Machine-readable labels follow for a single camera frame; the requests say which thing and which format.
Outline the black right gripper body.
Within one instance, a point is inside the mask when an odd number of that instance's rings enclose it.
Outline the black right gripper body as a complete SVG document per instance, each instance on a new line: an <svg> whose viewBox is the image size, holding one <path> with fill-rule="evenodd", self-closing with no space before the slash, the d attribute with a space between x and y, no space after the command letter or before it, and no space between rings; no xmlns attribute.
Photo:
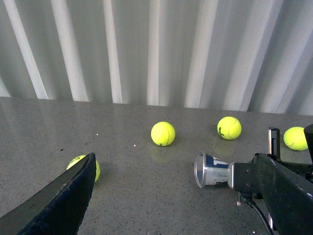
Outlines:
<svg viewBox="0 0 313 235"><path fill-rule="evenodd" d="M313 177L294 173L264 154L256 154L258 185L281 235L313 233Z"/></svg>

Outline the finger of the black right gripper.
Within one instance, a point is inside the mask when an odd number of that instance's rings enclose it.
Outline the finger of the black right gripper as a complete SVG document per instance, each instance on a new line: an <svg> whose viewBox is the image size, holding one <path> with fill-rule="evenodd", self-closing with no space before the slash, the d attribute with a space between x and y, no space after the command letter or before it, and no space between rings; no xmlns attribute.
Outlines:
<svg viewBox="0 0 313 235"><path fill-rule="evenodd" d="M268 153L267 155L277 162L280 158L280 130L278 128L268 128Z"/></svg>

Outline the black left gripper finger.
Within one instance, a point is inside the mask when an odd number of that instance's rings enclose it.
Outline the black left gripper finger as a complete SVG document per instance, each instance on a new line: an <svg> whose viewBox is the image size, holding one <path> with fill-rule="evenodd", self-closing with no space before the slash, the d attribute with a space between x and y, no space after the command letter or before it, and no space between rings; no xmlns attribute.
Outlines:
<svg viewBox="0 0 313 235"><path fill-rule="evenodd" d="M96 157L89 153L0 219L2 235L75 235L89 205Z"/></svg>

